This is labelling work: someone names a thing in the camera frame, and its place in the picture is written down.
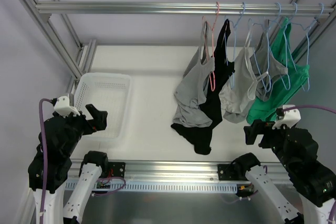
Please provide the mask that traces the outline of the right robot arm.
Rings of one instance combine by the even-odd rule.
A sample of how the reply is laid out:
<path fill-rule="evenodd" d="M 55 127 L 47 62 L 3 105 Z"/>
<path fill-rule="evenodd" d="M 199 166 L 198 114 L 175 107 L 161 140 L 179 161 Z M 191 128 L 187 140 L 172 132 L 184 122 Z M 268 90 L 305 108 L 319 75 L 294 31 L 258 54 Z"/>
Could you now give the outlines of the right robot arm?
<path fill-rule="evenodd" d="M 279 159 L 299 193 L 303 213 L 271 182 L 253 153 L 236 158 L 227 175 L 250 181 L 284 223 L 335 223 L 335 173 L 317 160 L 318 143 L 308 130 L 255 120 L 244 132 L 247 145 L 262 135 L 259 147 L 271 149 Z"/>

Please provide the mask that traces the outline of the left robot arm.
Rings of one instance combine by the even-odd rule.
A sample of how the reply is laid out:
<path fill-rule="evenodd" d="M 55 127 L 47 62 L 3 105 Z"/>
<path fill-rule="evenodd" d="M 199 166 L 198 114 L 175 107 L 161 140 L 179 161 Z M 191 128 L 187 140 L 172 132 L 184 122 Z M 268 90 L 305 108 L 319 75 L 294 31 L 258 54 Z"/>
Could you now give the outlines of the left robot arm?
<path fill-rule="evenodd" d="M 37 223 L 81 223 L 88 199 L 97 180 L 109 171 L 108 155 L 89 151 L 83 158 L 79 180 L 67 203 L 64 191 L 68 172 L 72 166 L 71 155 L 83 136 L 107 127 L 107 111 L 86 105 L 91 115 L 83 113 L 66 116 L 54 112 L 41 122 L 37 153 L 28 167 L 29 187 L 33 191 Z"/>

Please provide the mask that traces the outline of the pink hanger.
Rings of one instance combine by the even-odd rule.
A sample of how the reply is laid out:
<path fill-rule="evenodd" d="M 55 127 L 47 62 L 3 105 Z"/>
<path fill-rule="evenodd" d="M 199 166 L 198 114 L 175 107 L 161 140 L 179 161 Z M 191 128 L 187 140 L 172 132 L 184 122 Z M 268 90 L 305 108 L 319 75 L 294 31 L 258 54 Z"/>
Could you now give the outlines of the pink hanger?
<path fill-rule="evenodd" d="M 212 49 L 212 54 L 209 55 L 208 49 L 206 49 L 206 56 L 207 58 L 211 57 L 211 58 L 215 58 L 215 45 L 214 45 L 214 30 L 215 30 L 215 26 L 216 26 L 216 22 L 219 16 L 219 2 L 216 2 L 216 16 L 215 16 L 215 20 L 213 22 L 213 24 L 211 25 L 208 20 L 203 16 L 202 20 L 204 21 L 204 23 L 207 25 L 207 27 L 211 30 L 211 49 Z M 213 71 L 209 74 L 209 82 L 210 82 L 210 87 L 211 87 L 211 91 L 215 91 L 216 88 L 216 82 L 215 82 L 215 69 L 213 69 Z"/>

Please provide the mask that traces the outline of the black tank top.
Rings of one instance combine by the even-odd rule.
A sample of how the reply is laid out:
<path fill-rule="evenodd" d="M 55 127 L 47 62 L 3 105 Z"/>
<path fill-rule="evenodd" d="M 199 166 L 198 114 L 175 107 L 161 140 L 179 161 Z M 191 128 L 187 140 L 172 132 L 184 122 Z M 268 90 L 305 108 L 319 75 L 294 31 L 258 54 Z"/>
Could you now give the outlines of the black tank top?
<path fill-rule="evenodd" d="M 192 144 L 194 152 L 200 155 L 208 155 L 211 152 L 213 129 L 223 120 L 219 93 L 232 75 L 232 72 L 234 72 L 234 63 L 227 59 L 226 53 L 226 43 L 230 34 L 229 19 L 226 19 L 219 32 L 215 47 L 214 71 L 216 88 L 212 92 L 210 82 L 208 82 L 206 102 L 200 105 L 201 110 L 212 120 L 212 123 L 207 127 L 184 127 L 176 123 L 171 124 L 171 128 Z"/>

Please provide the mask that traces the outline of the white tank top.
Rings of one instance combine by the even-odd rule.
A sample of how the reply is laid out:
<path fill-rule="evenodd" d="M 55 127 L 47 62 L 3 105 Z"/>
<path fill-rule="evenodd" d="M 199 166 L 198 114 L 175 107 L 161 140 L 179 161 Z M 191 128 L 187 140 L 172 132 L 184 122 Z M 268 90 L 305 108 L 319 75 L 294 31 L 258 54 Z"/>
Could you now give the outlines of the white tank top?
<path fill-rule="evenodd" d="M 246 119 L 248 111 L 256 99 L 258 83 L 268 76 L 268 71 L 259 76 L 254 74 L 249 53 L 252 33 L 253 29 L 251 28 L 243 48 L 235 57 L 233 83 L 227 81 L 219 93 L 223 118 L 235 124 Z"/>

